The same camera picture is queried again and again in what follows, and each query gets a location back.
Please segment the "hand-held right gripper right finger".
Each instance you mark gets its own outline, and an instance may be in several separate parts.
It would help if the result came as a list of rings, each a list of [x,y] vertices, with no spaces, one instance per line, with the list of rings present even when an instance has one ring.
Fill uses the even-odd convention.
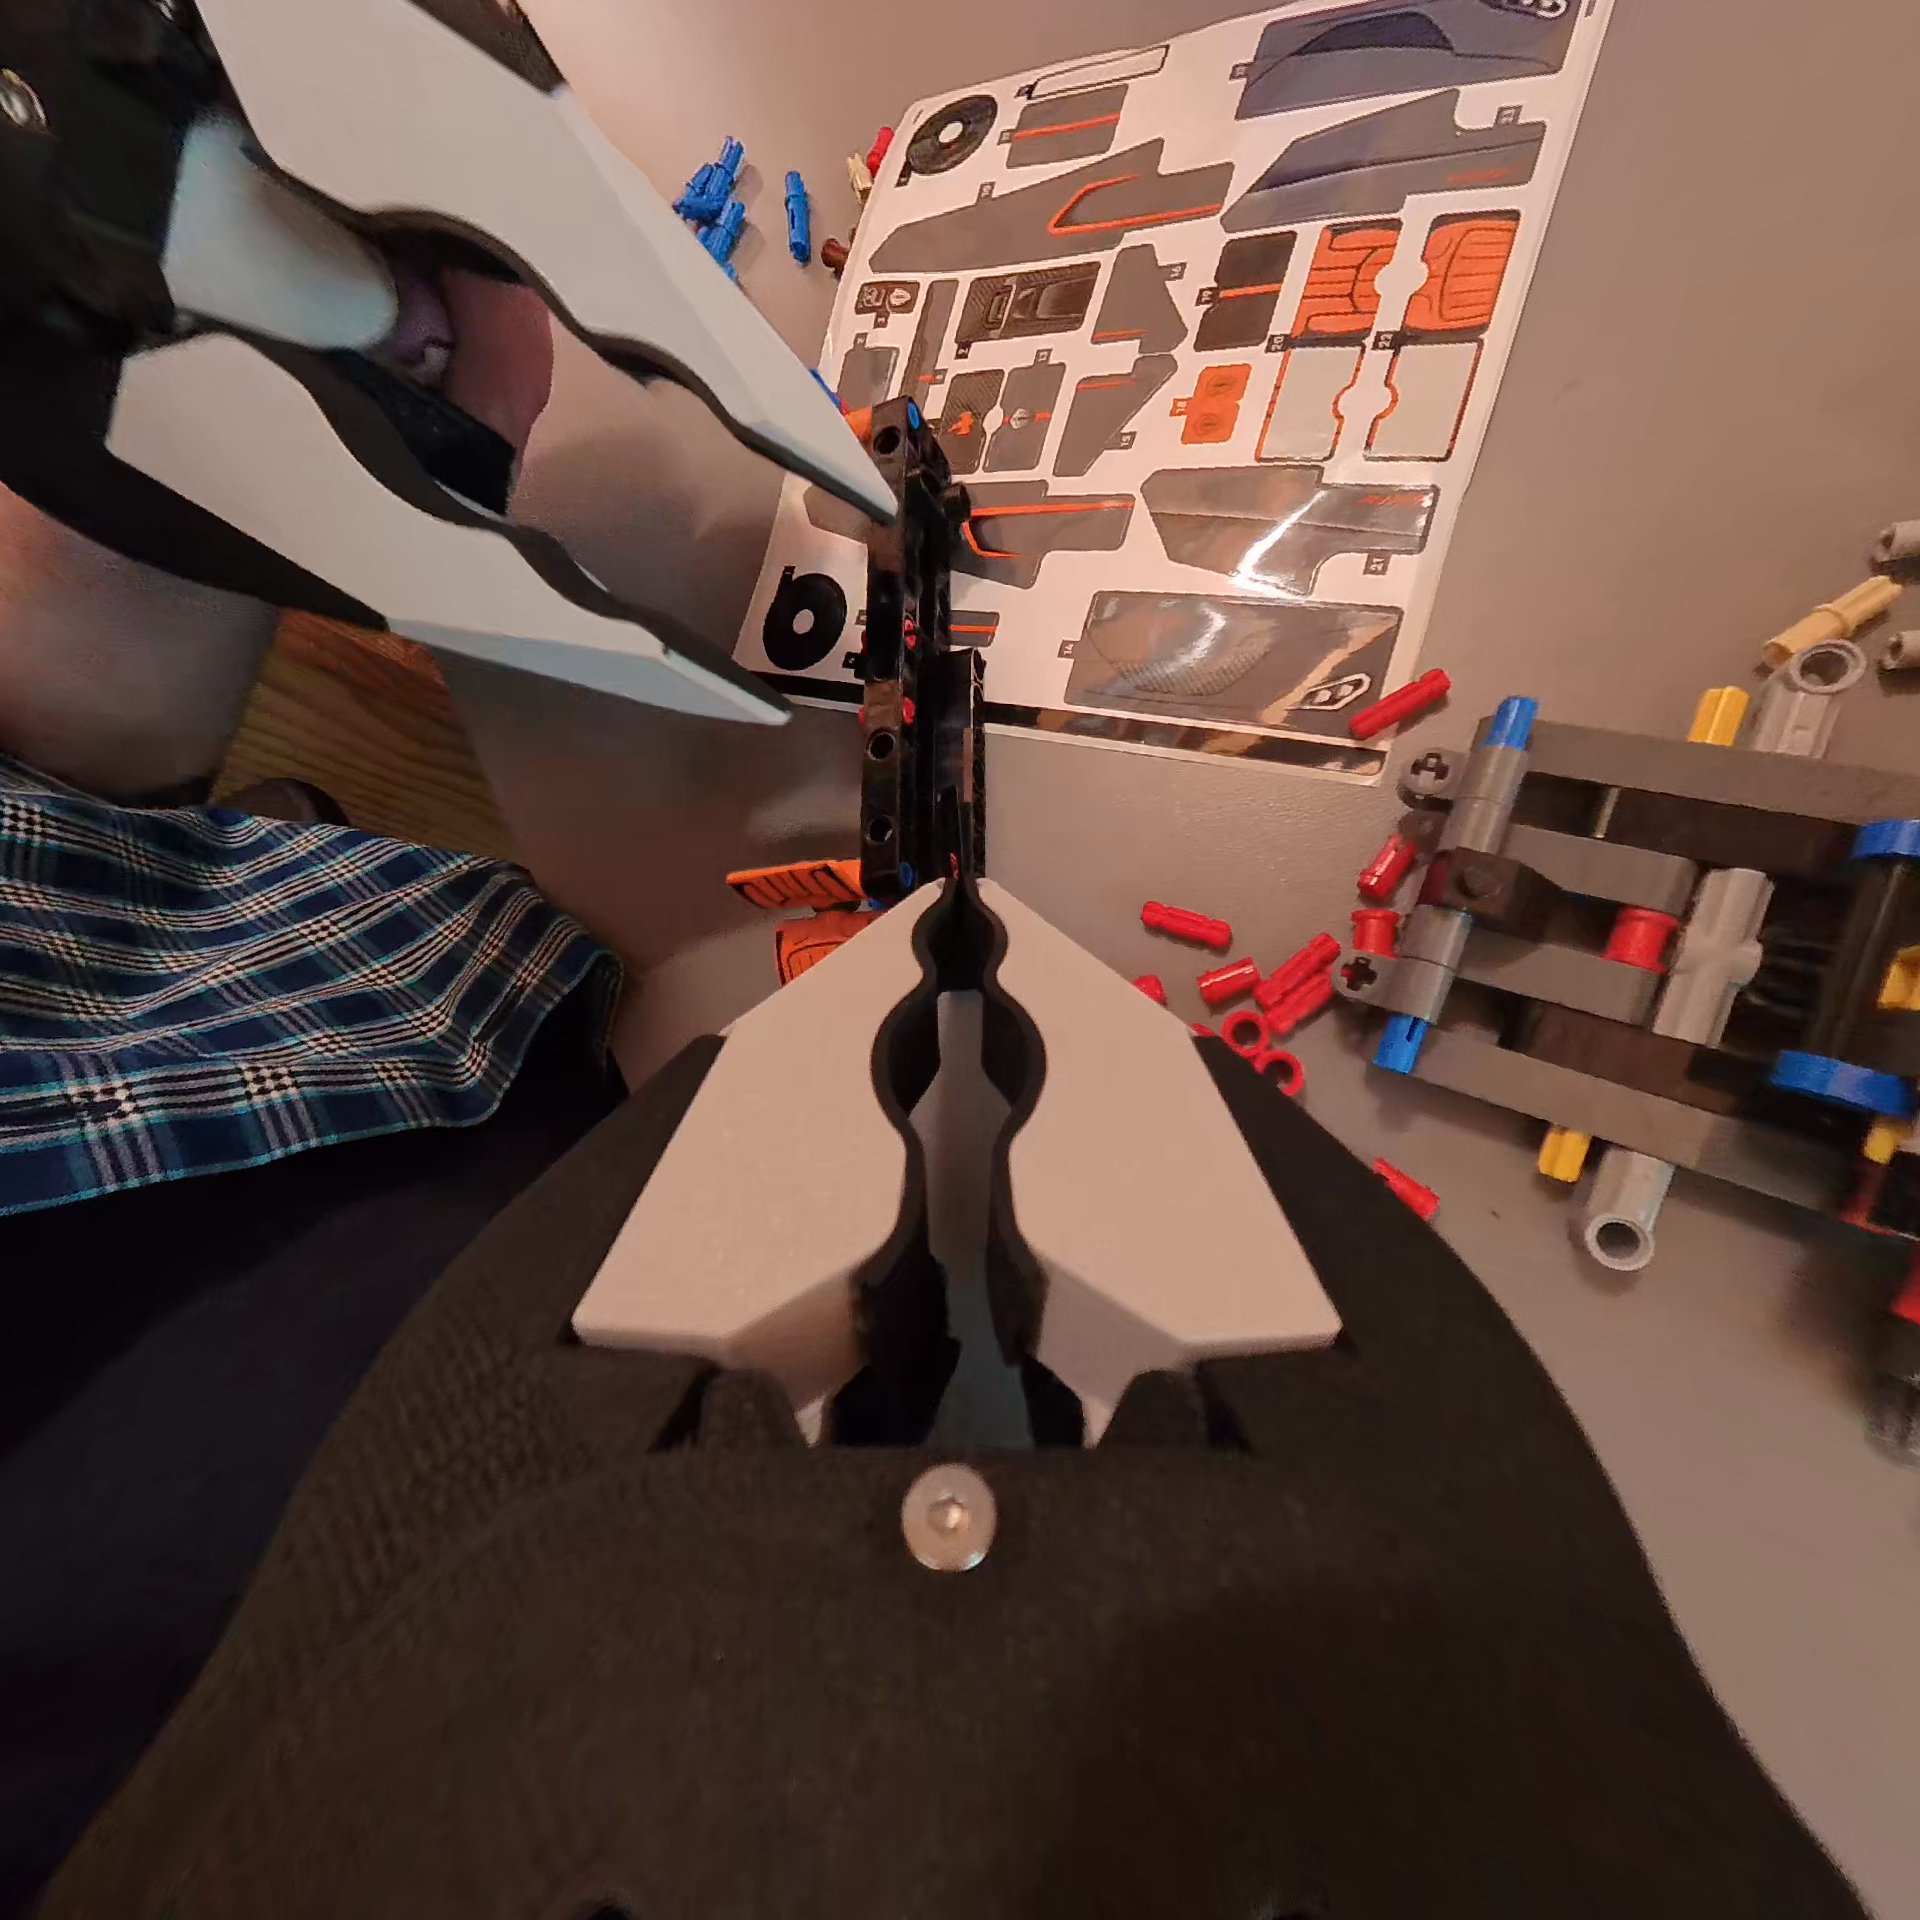
[[[1141,1376],[1333,1346],[1338,1307],[1216,1082],[1239,1058],[995,880],[967,925],[1007,1104],[992,1320],[1037,1440],[1096,1448]]]

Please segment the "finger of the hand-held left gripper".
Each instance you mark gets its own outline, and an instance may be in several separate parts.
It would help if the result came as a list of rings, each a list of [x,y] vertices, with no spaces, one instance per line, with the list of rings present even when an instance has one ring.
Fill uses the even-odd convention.
[[[710,723],[790,723],[753,672],[617,601],[555,538],[443,490],[326,353],[222,330],[136,353],[109,451],[432,652]]]
[[[877,523],[856,430],[497,4],[159,4],[160,82],[209,89],[272,179],[366,233],[435,233],[519,282],[609,366],[663,377],[744,446]]]

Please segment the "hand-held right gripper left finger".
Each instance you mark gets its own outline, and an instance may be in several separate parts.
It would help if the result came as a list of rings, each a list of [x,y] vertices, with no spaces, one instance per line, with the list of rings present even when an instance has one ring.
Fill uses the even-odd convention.
[[[842,1444],[929,1440],[959,1341],[914,1115],[951,904],[921,888],[731,1022],[571,1315],[581,1344],[769,1376]]]

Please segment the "black and orange lego assembly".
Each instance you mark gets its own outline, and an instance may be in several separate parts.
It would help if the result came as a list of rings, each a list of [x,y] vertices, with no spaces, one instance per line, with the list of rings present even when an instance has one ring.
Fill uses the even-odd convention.
[[[951,594],[970,494],[918,403],[883,401],[849,424],[897,491],[897,521],[865,536],[858,858],[727,878],[747,906],[779,915],[782,985],[921,884],[981,875],[989,853],[986,664],[955,636]]]

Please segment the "person's left forearm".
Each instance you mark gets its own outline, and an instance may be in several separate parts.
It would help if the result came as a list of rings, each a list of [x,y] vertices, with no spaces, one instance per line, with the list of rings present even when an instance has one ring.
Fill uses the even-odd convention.
[[[3,750],[43,777],[129,804],[202,802],[279,625],[3,491]]]

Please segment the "scattered red lego pins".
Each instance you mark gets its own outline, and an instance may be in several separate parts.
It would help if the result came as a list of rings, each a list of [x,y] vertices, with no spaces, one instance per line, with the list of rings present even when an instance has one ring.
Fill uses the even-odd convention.
[[[1351,732],[1360,742],[1398,730],[1429,713],[1453,692],[1450,672],[1432,668],[1406,686],[1360,709]],[[1359,957],[1395,957],[1399,953],[1401,915],[1395,900],[1423,851],[1419,834],[1411,828],[1392,830],[1381,851],[1357,878],[1359,906],[1351,912],[1351,936]],[[1227,953],[1235,946],[1233,925],[1190,908],[1162,900],[1146,900],[1139,908],[1141,925],[1177,945],[1208,953]],[[1199,1024],[1199,1038],[1224,1038],[1259,1074],[1269,1076],[1286,1094],[1295,1097],[1306,1089],[1304,1066],[1287,1051],[1286,1042],[1306,1022],[1315,1020],[1335,995],[1335,963],[1343,942],[1320,931],[1272,969],[1259,969],[1250,956],[1239,956],[1210,974],[1195,979],[1208,1009],[1218,1010],[1233,1002],[1250,1000],[1253,1010],[1231,1013],[1222,1028]]]

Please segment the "grey lego chassis assembly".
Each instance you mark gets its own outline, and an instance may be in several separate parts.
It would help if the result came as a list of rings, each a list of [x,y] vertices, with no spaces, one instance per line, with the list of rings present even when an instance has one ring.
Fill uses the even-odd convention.
[[[1423,851],[1395,957],[1335,987],[1381,1073],[1546,1126],[1575,1241],[1642,1274],[1680,1173],[1904,1250],[1867,1419],[1915,1461],[1915,776],[1747,752],[1739,689],[1689,739],[1514,697],[1406,762]]]

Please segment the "lego sticker sheet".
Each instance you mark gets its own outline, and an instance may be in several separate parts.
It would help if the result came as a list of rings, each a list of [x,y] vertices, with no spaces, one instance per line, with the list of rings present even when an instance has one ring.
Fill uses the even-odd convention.
[[[947,84],[823,346],[971,516],[989,721],[1373,779],[1613,4],[1277,4]]]

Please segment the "light grey lego connector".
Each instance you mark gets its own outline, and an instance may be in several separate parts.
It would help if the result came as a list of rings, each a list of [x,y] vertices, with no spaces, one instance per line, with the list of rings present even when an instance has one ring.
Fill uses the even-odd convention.
[[[1790,656],[1763,683],[1747,716],[1747,752],[1821,758],[1834,739],[1841,697],[1865,677],[1853,640],[1825,640]]]

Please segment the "tan lego pin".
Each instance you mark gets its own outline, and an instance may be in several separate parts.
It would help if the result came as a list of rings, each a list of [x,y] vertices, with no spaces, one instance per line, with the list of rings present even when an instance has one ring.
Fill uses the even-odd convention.
[[[1806,650],[1834,640],[1853,640],[1881,620],[1904,594],[1904,584],[1877,574],[1826,604],[1815,605],[1789,629],[1763,643],[1760,664],[1768,672],[1783,668]]]

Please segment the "person's left hand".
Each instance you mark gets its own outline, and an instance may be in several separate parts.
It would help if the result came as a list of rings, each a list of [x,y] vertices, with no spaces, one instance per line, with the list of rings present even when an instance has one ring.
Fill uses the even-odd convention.
[[[544,301],[488,274],[402,256],[392,264],[399,317],[377,356],[497,433],[519,460],[554,390]]]

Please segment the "person's plaid shirt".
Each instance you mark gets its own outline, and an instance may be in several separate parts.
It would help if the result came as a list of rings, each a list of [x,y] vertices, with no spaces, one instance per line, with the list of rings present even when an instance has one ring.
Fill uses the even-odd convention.
[[[25,1217],[490,1120],[623,972],[517,864],[6,756],[3,1206]]]

